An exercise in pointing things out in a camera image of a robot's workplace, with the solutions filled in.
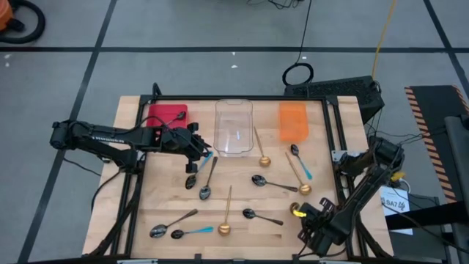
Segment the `spoon handle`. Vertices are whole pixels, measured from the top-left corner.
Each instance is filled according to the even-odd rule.
[[[257,133],[256,127],[254,127],[254,133],[256,134],[257,143],[259,143],[259,149],[261,150],[261,155],[262,157],[264,157],[264,150],[262,149],[261,139],[259,138],[259,134]]]
[[[198,213],[198,210],[197,210],[197,209],[194,209],[194,210],[192,210],[191,212],[186,213],[186,214],[185,214],[183,217],[181,217],[180,219],[178,219],[178,220],[176,220],[176,221],[174,221],[174,222],[168,224],[168,225],[166,226],[166,228],[167,228],[167,227],[170,227],[170,226],[173,225],[173,224],[176,224],[176,223],[179,222],[179,221],[182,221],[182,220],[188,218],[189,216],[193,216],[193,215],[195,215],[196,213]]]
[[[301,163],[301,166],[303,167],[303,170],[305,171],[306,173],[306,176],[308,177],[308,180],[313,180],[313,175],[309,172],[309,170],[306,168],[305,164],[303,163],[303,161],[301,160],[300,157],[298,157],[298,159],[300,160],[300,163]]]
[[[283,221],[280,221],[280,220],[275,220],[275,219],[269,219],[269,218],[265,218],[263,216],[258,216],[256,215],[257,217],[261,218],[261,219],[264,219],[264,220],[267,220],[267,221],[271,221],[273,223],[276,223],[278,225],[284,225],[284,222]]]
[[[197,232],[213,232],[213,227],[204,227],[204,228],[201,228],[199,230],[193,230],[193,231],[184,232],[184,233],[185,234],[193,234],[193,233],[197,233]]]
[[[298,188],[296,188],[296,187],[284,186],[284,185],[277,184],[277,183],[266,183],[266,184],[270,184],[270,185],[277,186],[277,187],[280,187],[280,188],[285,188],[288,191],[298,192]]]
[[[226,202],[225,223],[228,221],[229,203],[232,201],[232,186],[229,186],[228,201]]]
[[[197,172],[196,172],[196,174],[195,174],[194,176],[196,176],[197,173],[199,173],[199,172],[202,170],[202,168],[205,166],[205,164],[207,163],[207,161],[210,160],[210,158],[212,158],[212,155],[213,155],[213,152],[211,152],[206,158],[204,158],[202,164],[200,164],[200,167],[199,167],[199,169],[197,169]]]
[[[298,181],[300,182],[300,184],[303,185],[303,182],[302,182],[301,179],[300,179],[300,174],[299,174],[298,171],[296,170],[295,165],[293,165],[292,159],[290,158],[290,156],[288,156],[288,153],[287,153],[287,152],[285,152],[285,156],[288,158],[288,162],[290,163],[290,166],[292,167],[293,172],[295,172],[296,178],[298,179]]]
[[[208,183],[210,182],[210,178],[212,177],[213,169],[215,168],[217,161],[218,161],[218,157],[213,157],[212,169],[210,170],[210,174],[208,175],[207,186],[208,186]]]

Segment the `clear plastic container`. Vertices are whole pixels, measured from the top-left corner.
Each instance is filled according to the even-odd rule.
[[[252,103],[249,100],[220,100],[215,104],[214,148],[223,157],[243,157],[254,146]]]

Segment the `warning stripe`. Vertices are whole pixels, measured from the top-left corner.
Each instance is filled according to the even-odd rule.
[[[464,106],[466,112],[469,114],[469,105],[468,105],[468,103],[466,103],[466,100],[464,100],[464,95],[462,95],[461,90],[459,90],[459,88],[455,85],[453,85],[453,88],[456,90],[457,96],[461,100],[461,103]]]
[[[458,96],[464,101],[461,92],[455,87],[456,91],[458,92]],[[456,202],[456,195],[453,192],[453,188],[449,182],[448,176],[446,176],[446,171],[443,168],[443,162],[441,162],[440,155],[438,155],[437,148],[433,139],[430,138],[431,133],[429,132],[428,127],[426,126],[425,118],[421,112],[420,107],[418,107],[418,101],[412,88],[405,87],[404,89],[407,99],[409,100],[410,108],[412,109],[413,116],[416,119],[418,129],[422,133],[422,138],[426,147],[426,151],[430,156],[430,160],[432,161],[433,167],[437,173],[438,180],[440,181],[441,188],[443,189],[443,193],[445,194],[446,202],[452,203]],[[464,104],[466,110],[469,113],[469,106]]]

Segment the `red container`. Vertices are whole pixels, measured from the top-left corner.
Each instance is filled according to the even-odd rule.
[[[185,111],[185,117],[183,120],[175,120],[169,124],[170,128],[186,128],[188,119],[188,106],[186,105],[166,105],[166,104],[154,104],[149,107],[148,116],[160,117],[165,123],[173,120],[177,115]],[[147,121],[148,127],[160,126],[161,122],[156,118],[149,118]]]

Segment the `spoon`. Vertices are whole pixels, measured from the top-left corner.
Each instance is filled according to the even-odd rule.
[[[284,185],[280,185],[280,184],[276,184],[276,183],[269,183],[264,178],[264,176],[261,176],[261,175],[254,175],[253,177],[251,177],[251,180],[255,185],[261,186],[261,187],[265,186],[266,184],[270,184],[270,185],[277,186],[277,187],[280,187],[280,188],[285,188],[288,191],[294,191],[294,192],[298,191],[298,188],[296,188],[296,187],[284,186]]]
[[[166,125],[170,125],[172,122],[174,122],[176,120],[183,120],[184,117],[185,117],[185,111],[181,111],[181,112],[179,112],[179,114],[177,114],[177,116],[173,120],[167,122]]]
[[[197,209],[194,209],[192,210],[191,212],[189,213],[186,213],[183,217],[181,217],[180,219],[168,224],[168,225],[164,225],[164,224],[159,224],[155,227],[153,227],[150,232],[149,232],[149,236],[151,238],[161,238],[162,236],[164,236],[164,234],[166,234],[166,231],[168,230],[168,227],[170,227],[171,225],[173,224],[176,224],[177,222],[179,221],[182,221],[186,218],[188,218],[189,216],[193,216],[195,215],[196,213],[198,213],[198,210]]]
[[[264,156],[264,150],[262,150],[261,139],[259,138],[259,134],[257,133],[256,127],[254,127],[254,133],[256,134],[257,143],[259,143],[259,149],[261,150],[261,155],[262,155],[262,157],[259,159],[259,164],[261,166],[269,166],[271,163],[271,160],[269,157]]]
[[[232,231],[232,228],[228,224],[229,203],[231,201],[232,201],[232,186],[229,186],[228,201],[226,202],[226,210],[225,210],[225,222],[221,223],[218,226],[218,233],[221,236],[227,236]]]
[[[264,220],[268,220],[268,221],[271,221],[273,223],[276,223],[278,225],[284,225],[283,221],[280,221],[280,220],[275,220],[275,219],[269,219],[269,218],[265,218],[263,216],[258,216],[256,215],[256,212],[254,212],[254,210],[250,209],[250,208],[246,208],[243,210],[243,215],[244,217],[246,217],[247,219],[253,219],[254,217],[259,217],[261,219],[264,219]]]
[[[184,232],[182,230],[175,230],[171,233],[171,237],[173,239],[180,239],[185,234],[194,234],[194,233],[200,233],[200,232],[213,232],[213,227],[204,227],[199,230],[188,231],[188,232]]]
[[[210,158],[212,158],[212,155],[213,155],[213,152],[211,152],[206,158],[204,158],[204,161],[202,162],[202,164],[200,164],[200,167],[197,170],[197,172],[190,175],[185,180],[185,188],[186,189],[190,190],[190,189],[192,189],[192,187],[194,187],[196,185],[196,182],[197,182],[197,177],[196,176],[197,176],[197,174],[202,170],[202,168],[205,166],[207,161],[210,160]]]
[[[201,200],[207,199],[210,196],[210,194],[212,193],[212,190],[208,186],[208,183],[210,182],[210,178],[212,178],[213,169],[215,168],[215,165],[217,164],[217,161],[218,161],[218,157],[213,157],[212,169],[210,170],[210,174],[208,176],[207,184],[204,187],[202,187],[200,189],[200,192],[199,192],[199,198]]]
[[[288,156],[288,153],[285,153],[285,156],[288,158],[288,162],[290,163],[290,166],[293,169],[293,172],[295,172],[296,178],[300,182],[300,194],[301,195],[308,195],[311,193],[311,186],[304,184],[301,179],[300,179],[300,174],[298,174],[298,171],[295,168],[295,165],[293,165],[292,160],[290,159],[290,156]]]
[[[298,160],[300,161],[301,166],[303,167],[303,170],[306,173],[306,176],[308,176],[308,180],[313,180],[313,175],[309,172],[309,170],[306,168],[305,164],[303,163],[303,161],[300,158],[300,149],[298,149],[298,146],[295,145],[295,144],[292,144],[290,146],[290,150],[292,151],[292,154],[295,155],[298,158]]]

